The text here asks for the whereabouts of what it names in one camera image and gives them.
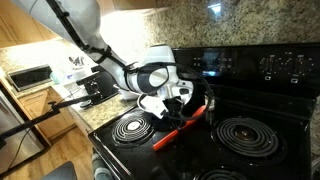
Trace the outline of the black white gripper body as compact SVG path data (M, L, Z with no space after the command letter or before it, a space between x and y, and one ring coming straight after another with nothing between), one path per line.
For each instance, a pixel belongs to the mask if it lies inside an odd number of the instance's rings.
M191 81L179 80L161 87L157 94L172 114L177 114L191 100L194 85Z

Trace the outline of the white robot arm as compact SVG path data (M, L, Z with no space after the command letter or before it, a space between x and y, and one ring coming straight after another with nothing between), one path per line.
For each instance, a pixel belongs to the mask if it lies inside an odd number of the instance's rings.
M11 1L82 50L114 78L120 89L138 94L141 110L160 119L187 119L180 111L165 103L167 100L176 100L186 105L193 94L193 83L177 75L178 65L170 46L152 46L144 60L128 63L101 36L101 14L96 0Z

